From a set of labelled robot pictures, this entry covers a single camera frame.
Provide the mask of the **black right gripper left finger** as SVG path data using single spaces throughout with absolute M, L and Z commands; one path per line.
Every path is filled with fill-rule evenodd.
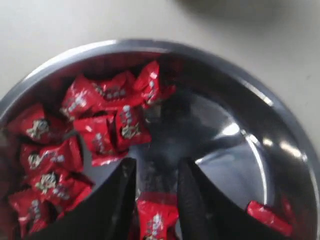
M 125 158 L 73 211 L 30 240 L 126 240 L 136 204 L 137 162 Z

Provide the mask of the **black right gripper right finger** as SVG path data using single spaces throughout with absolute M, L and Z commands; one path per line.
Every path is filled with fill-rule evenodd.
M 283 240 L 221 192 L 191 159 L 178 165 L 177 209 L 184 240 Z

